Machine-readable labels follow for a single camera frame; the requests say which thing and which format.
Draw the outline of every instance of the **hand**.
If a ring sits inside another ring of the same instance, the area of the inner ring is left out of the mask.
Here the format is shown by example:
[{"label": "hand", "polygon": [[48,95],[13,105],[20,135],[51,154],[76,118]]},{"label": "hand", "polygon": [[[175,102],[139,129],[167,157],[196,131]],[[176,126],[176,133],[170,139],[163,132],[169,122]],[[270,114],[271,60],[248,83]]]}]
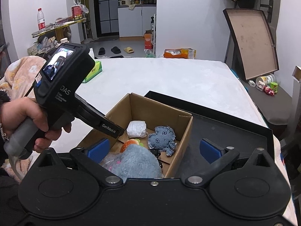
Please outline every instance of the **hand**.
[{"label": "hand", "polygon": [[[48,148],[52,141],[58,140],[62,130],[48,130],[46,113],[34,101],[28,97],[19,98],[2,104],[0,109],[0,120],[4,133],[8,137],[17,129],[26,117],[30,117],[34,124],[45,133],[45,138],[38,138],[34,150],[41,153]],[[71,123],[64,127],[67,133],[71,132]]]}]

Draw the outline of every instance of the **blue gripper pad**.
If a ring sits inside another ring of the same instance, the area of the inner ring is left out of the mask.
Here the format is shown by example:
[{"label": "blue gripper pad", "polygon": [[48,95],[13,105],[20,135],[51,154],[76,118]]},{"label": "blue gripper pad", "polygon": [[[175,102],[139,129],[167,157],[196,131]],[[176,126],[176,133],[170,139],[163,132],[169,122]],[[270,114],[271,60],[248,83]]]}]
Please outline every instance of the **blue gripper pad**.
[{"label": "blue gripper pad", "polygon": [[96,163],[100,163],[110,151],[110,141],[101,139],[85,150],[85,154]]},{"label": "blue gripper pad", "polygon": [[225,149],[208,139],[202,139],[200,142],[200,153],[211,164],[225,154]]}]

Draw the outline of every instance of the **kitchen counter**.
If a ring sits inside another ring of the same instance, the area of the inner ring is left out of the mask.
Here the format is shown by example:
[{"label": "kitchen counter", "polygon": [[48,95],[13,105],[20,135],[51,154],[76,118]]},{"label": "kitchen counter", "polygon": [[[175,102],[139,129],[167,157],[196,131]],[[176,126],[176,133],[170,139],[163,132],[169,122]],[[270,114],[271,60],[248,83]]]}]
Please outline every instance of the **kitchen counter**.
[{"label": "kitchen counter", "polygon": [[[156,7],[157,4],[136,4],[135,7]],[[128,5],[118,6],[118,8],[128,7]]]}]

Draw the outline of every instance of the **yellow slipper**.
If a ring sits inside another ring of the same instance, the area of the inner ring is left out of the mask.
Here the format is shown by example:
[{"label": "yellow slipper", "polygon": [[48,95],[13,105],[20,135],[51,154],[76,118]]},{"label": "yellow slipper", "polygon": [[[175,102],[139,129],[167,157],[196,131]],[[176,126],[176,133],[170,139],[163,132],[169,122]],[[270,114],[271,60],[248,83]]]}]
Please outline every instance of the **yellow slipper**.
[{"label": "yellow slipper", "polygon": [[127,53],[133,53],[134,52],[134,50],[131,47],[125,48],[124,51],[127,52]]}]

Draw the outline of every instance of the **water bottle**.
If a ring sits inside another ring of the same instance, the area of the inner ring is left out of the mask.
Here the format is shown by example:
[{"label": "water bottle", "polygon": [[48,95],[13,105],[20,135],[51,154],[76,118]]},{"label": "water bottle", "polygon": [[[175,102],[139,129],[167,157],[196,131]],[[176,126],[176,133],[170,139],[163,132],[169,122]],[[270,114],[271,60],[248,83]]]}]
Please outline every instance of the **water bottle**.
[{"label": "water bottle", "polygon": [[45,19],[44,19],[44,13],[42,12],[42,9],[38,9],[38,26],[39,30],[45,28]]}]

